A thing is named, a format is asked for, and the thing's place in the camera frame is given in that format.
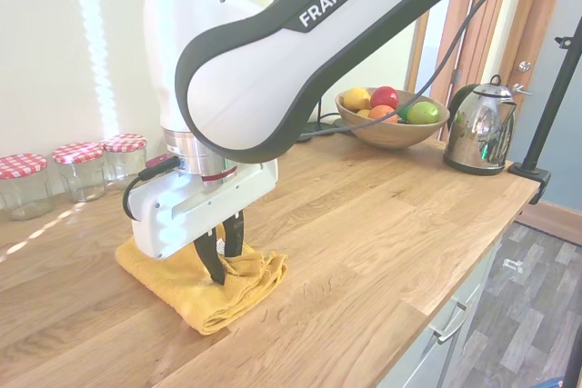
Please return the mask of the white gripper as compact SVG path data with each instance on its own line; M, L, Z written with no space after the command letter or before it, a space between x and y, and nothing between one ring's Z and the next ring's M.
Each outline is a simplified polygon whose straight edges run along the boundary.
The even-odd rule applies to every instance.
M196 253L214 283L224 285L224 266L216 250L216 226L223 222L225 257L243 252L244 214L251 203L276 186L278 162L242 164L221 184L206 185L194 174L173 172L135 189L128 205L137 248L166 259L194 242Z

